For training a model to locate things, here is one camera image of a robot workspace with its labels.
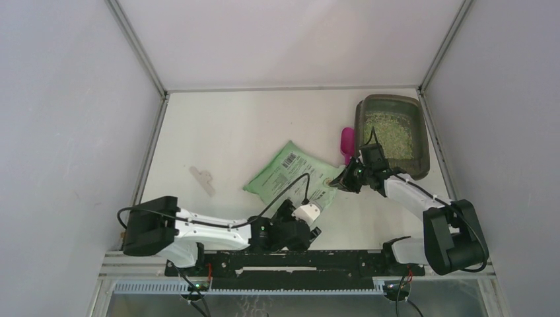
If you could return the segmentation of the magenta plastic scoop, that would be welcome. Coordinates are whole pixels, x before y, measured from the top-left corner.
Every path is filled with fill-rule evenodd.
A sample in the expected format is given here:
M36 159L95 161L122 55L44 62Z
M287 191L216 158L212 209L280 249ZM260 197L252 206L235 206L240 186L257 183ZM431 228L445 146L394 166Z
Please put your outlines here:
M341 131L340 152L344 165L348 165L355 154L355 130L352 127L344 127Z

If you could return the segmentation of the green cat litter bag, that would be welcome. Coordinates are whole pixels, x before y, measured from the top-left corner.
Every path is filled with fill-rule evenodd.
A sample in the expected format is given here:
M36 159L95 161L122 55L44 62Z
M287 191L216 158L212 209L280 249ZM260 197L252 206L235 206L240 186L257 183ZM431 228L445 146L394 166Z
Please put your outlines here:
M244 187L245 192L256 194L269 205L289 184L296 182L273 205L278 207L285 199L300 203L307 198L321 209L328 208L337 190L330 182L342 172L344 166L332 166L305 153L292 141L258 172Z

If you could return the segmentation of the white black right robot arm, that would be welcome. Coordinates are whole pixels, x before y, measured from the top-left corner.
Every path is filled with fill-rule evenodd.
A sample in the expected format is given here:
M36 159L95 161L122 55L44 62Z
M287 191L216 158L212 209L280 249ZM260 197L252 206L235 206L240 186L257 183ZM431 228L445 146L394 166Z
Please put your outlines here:
M487 267L489 250L471 202L450 201L422 188L404 170L389 165L378 143L362 146L360 154L330 186L355 194L367 186L399 203L423 225L421 238L405 236L384 243L385 272L400 274L408 264L427 265L438 275L478 273Z

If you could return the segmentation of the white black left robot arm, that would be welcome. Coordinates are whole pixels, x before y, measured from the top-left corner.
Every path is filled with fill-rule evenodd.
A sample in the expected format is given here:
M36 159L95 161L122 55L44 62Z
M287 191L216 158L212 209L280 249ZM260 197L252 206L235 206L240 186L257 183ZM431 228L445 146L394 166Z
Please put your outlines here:
M312 225L322 208L305 199L294 206L286 199L272 217L262 215L230 220L205 216L178 207L178 199L164 196L125 208L123 253L160 256L199 275L207 265L203 249L218 246L242 252L274 253L286 248L306 251L321 230Z

